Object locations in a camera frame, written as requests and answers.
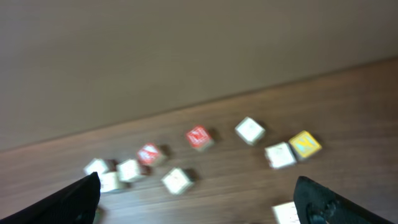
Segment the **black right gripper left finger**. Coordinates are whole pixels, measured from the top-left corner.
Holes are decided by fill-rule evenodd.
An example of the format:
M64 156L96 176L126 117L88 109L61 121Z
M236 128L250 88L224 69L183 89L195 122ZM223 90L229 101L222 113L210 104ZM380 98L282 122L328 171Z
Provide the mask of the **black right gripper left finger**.
M93 224L100 200L97 172L1 220L1 224Z

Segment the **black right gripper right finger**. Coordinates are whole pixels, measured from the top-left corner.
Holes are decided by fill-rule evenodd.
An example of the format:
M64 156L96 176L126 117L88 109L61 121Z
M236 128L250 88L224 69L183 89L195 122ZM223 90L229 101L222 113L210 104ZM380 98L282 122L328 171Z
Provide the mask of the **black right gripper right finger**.
M306 176L297 179L294 204L301 224L393 224Z

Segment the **red letter M block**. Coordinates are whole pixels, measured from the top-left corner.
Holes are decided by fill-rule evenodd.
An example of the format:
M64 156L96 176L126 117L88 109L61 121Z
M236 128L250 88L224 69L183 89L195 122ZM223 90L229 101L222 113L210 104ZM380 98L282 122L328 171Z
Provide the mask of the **red letter M block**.
M193 127L185 134L185 137L191 147L199 152L207 150L215 143L208 130L202 125Z

